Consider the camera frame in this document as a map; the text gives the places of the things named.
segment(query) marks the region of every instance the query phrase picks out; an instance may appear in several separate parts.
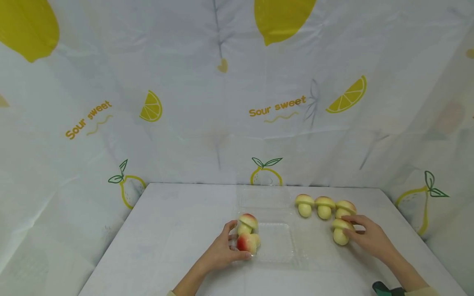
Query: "yellow wavy line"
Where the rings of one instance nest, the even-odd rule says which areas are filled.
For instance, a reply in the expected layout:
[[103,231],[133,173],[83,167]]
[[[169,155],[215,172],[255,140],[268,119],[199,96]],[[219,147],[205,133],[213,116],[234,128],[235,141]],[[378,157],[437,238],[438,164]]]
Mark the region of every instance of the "yellow wavy line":
[[277,119],[279,119],[279,118],[289,119],[290,117],[292,117],[292,116],[295,115],[295,114],[299,114],[299,113],[295,111],[295,112],[293,112],[293,113],[292,113],[290,116],[288,116],[288,117],[278,115],[277,117],[275,117],[274,120],[272,120],[272,121],[264,120],[264,122],[273,123],[273,122],[275,122],[275,120],[277,120]]
[[104,123],[107,122],[107,120],[109,119],[109,117],[113,117],[112,115],[107,115],[107,117],[105,117],[105,120],[102,121],[102,122],[98,122],[96,125],[95,125],[95,130],[93,132],[90,132],[90,133],[87,133],[86,135],[91,135],[91,134],[95,134],[98,130],[99,130],[99,125],[102,125]]

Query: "fabric backdrop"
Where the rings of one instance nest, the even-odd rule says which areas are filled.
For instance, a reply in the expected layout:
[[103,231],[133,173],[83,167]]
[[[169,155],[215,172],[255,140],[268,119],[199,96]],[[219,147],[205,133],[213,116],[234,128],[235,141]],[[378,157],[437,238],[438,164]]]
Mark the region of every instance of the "fabric backdrop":
[[0,294],[77,295],[173,182],[381,188],[474,295],[473,20],[473,0],[0,0]]

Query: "yellow lemon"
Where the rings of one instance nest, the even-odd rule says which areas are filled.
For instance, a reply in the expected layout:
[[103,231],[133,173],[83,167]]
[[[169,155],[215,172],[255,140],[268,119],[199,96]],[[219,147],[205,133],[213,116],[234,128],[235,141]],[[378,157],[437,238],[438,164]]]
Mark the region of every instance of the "yellow lemon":
[[426,185],[404,192],[395,201],[395,206],[399,209],[407,221],[413,226],[418,235],[423,235],[428,229],[428,199],[429,197],[449,197],[446,193],[435,188],[435,176],[425,171]]
[[46,0],[0,0],[0,41],[32,63],[59,41],[56,16]]
[[0,107],[9,107],[10,105],[8,104],[7,100],[5,100],[4,97],[0,94]]
[[281,42],[304,25],[316,0],[255,0],[255,23],[265,45]]
[[250,176],[251,185],[283,185],[283,180],[281,176],[272,169],[266,168],[272,165],[276,165],[283,158],[275,158],[267,163],[263,163],[260,159],[252,157],[252,160],[258,166],[258,168]]
[[120,191],[122,194],[123,203],[129,209],[133,209],[133,206],[137,203],[141,194],[145,190],[146,184],[145,182],[143,182],[141,178],[137,176],[124,175],[127,162],[128,162],[128,159],[120,164],[120,175],[111,177],[109,179],[109,183],[120,185]]
[[335,100],[331,106],[329,106],[326,111],[329,113],[339,113],[346,111],[355,105],[365,94],[365,89],[367,88],[367,80],[365,76],[357,80],[346,92]]
[[161,107],[160,99],[151,90],[146,96],[145,105],[140,113],[140,118],[149,122],[154,122],[160,119],[163,108]]
[[474,59],[474,48],[470,48],[466,51],[466,56],[470,59]]

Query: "mushroom-shaped toy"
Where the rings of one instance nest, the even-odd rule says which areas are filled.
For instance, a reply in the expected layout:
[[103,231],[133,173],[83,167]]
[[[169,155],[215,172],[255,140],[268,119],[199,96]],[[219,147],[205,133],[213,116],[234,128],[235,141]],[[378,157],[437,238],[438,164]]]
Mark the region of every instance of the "mushroom-shaped toy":
[[295,205],[298,206],[298,212],[302,217],[311,216],[314,200],[307,194],[300,194],[295,199]]
[[347,200],[340,200],[336,202],[336,218],[340,219],[342,216],[351,216],[357,214],[357,209],[353,203]]
[[252,255],[257,253],[257,244],[255,237],[250,233],[243,233],[237,239],[237,249],[250,252]]
[[349,242],[349,238],[342,232],[342,230],[346,228],[351,231],[356,231],[354,229],[354,226],[352,226],[352,224],[342,219],[334,220],[332,222],[332,228],[334,229],[332,238],[338,245],[341,245],[341,246],[344,246]]
[[240,236],[243,233],[251,234],[253,229],[258,228],[258,221],[253,215],[250,214],[243,214],[238,219],[240,221],[240,225],[237,228],[237,234]]
[[328,220],[331,218],[332,210],[336,208],[336,204],[332,199],[325,196],[318,197],[314,204],[318,209],[318,216],[323,220]]

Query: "clear plastic tray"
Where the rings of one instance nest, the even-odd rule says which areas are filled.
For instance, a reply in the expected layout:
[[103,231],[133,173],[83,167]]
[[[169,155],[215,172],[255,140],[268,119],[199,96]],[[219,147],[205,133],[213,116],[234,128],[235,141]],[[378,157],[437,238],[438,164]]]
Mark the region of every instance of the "clear plastic tray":
[[258,220],[255,233],[260,236],[261,246],[252,263],[271,268],[307,270],[307,260],[295,243],[296,223],[301,218],[292,206],[288,189],[262,189],[244,187],[237,193],[236,219],[249,213]]

